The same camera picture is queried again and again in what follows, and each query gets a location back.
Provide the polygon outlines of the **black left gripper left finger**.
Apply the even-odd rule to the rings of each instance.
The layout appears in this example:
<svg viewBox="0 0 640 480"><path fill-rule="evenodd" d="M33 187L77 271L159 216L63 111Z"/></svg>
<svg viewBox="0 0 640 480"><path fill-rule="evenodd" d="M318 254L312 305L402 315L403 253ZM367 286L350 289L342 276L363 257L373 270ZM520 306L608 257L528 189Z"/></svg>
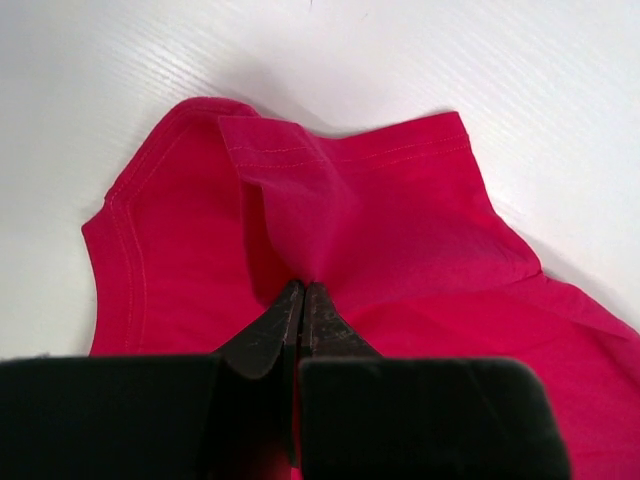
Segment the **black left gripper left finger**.
<svg viewBox="0 0 640 480"><path fill-rule="evenodd" d="M1 365L5 479L287 479L304 288L209 354Z"/></svg>

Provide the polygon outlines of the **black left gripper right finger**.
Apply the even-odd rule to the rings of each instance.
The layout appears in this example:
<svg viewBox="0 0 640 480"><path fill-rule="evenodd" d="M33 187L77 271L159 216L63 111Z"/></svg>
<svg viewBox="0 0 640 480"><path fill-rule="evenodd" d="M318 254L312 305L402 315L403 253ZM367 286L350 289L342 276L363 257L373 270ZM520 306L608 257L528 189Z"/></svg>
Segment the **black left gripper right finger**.
<svg viewBox="0 0 640 480"><path fill-rule="evenodd" d="M305 294L300 465L306 479L568 479L546 391L505 358L393 359Z"/></svg>

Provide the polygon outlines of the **red t shirt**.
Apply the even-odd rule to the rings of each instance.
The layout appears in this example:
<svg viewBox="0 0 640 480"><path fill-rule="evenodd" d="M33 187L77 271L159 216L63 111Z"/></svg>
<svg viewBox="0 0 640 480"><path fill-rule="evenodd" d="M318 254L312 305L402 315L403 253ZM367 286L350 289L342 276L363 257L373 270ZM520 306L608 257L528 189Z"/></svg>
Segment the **red t shirt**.
<svg viewBox="0 0 640 480"><path fill-rule="evenodd" d="M544 383L576 479L639 475L639 336L494 211L455 112L324 138L200 97L82 229L95 355L210 352L292 279L392 357L507 356Z"/></svg>

